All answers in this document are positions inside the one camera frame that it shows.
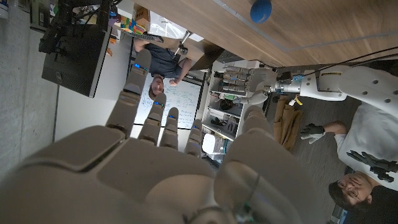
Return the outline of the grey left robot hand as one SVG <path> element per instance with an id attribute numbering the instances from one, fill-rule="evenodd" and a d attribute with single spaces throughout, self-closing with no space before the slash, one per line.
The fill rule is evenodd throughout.
<path id="1" fill-rule="evenodd" d="M 234 103 L 256 105 L 263 103 L 275 90 L 277 74 L 267 68 L 227 66 L 223 73 L 223 90 L 245 93 Z"/>

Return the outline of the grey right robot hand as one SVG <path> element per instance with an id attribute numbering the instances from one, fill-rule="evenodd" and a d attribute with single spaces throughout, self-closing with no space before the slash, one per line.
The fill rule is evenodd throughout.
<path id="1" fill-rule="evenodd" d="M 176 109 L 161 127 L 159 94 L 131 137 L 151 61 L 134 68 L 103 126 L 81 129 L 22 161 L 1 181 L 2 223 L 321 223 L 311 178 L 250 106 L 218 170 L 201 157 L 201 122 L 178 150 Z"/>

